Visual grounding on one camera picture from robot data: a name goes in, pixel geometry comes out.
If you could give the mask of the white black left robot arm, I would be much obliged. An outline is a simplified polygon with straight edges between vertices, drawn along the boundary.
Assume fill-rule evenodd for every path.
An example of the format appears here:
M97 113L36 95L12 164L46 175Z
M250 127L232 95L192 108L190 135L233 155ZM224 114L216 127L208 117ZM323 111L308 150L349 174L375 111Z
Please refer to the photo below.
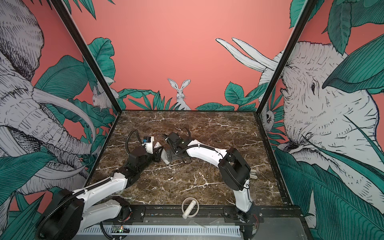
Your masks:
M162 159L163 149L160 144L152 151L137 147L110 177L82 189L58 192L37 222L35 239L71 240L79 231L105 220L128 220L129 202L119 196L104 204L100 201L132 186L143 170Z

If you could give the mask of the white remote control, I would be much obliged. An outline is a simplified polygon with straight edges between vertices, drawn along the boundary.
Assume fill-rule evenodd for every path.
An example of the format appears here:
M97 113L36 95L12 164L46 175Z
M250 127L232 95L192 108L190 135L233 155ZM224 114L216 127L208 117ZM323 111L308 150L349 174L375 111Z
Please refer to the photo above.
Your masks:
M156 142L154 148L153 148L153 153L155 155L155 162L164 162L166 165L170 164L169 158L167 151L164 149L164 147L159 143Z

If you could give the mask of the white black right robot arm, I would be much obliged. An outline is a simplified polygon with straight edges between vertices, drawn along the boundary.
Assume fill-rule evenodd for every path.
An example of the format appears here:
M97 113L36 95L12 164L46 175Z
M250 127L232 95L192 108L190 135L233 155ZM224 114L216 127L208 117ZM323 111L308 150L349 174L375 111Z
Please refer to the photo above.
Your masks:
M223 182L234 191L237 218L243 223L249 221L249 211L253 205L249 186L251 168L236 148L214 148L174 132L162 136L174 155L197 158L217 167Z

